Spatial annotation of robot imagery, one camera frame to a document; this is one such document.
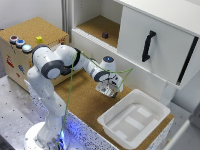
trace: wooden box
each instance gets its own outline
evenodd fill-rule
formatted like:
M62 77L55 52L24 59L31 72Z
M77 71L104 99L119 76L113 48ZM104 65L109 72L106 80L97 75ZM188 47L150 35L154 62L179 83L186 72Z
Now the wooden box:
M10 44L10 36L16 35L19 39L25 40L34 48L39 45L36 37L42 36L43 43L55 50L60 44L69 45L69 35L45 20L36 17L22 22L0 32L0 49L7 75L22 86L25 90L28 87L24 83L27 80L27 71L32 67L32 53L25 54L16 45ZM54 85L65 80L68 76L59 76L52 80Z

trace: small dark object on shelf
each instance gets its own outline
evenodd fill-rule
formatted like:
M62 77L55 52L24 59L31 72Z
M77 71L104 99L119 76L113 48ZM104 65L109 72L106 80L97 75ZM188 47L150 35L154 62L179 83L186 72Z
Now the small dark object on shelf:
M107 39L107 38L108 38L108 33L103 32L103 33L102 33L102 37L103 37L104 39Z

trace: cabinet door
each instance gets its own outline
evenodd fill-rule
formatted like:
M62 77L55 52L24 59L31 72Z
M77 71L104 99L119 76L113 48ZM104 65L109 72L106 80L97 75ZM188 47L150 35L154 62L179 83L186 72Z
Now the cabinet door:
M142 55L147 36L154 31L148 54ZM124 6L117 52L160 77L177 83L194 36Z

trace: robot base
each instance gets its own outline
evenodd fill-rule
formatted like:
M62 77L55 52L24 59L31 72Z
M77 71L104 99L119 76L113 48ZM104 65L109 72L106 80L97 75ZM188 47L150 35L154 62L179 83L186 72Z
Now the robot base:
M42 128L42 126L44 125L44 122L40 122L34 126L32 126L25 135L24 138L24 150L49 150L49 148L41 148L39 147L36 143L35 143L35 137L37 136L38 132L40 131L40 129ZM67 148L69 146L70 143L70 138L67 135L68 132L65 131L65 147Z

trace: white plastic bin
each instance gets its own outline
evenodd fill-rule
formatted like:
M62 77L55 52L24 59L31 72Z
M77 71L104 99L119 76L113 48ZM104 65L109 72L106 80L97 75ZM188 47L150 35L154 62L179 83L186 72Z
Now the white plastic bin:
M170 109L133 90L98 118L105 133L126 149L136 149L169 115Z

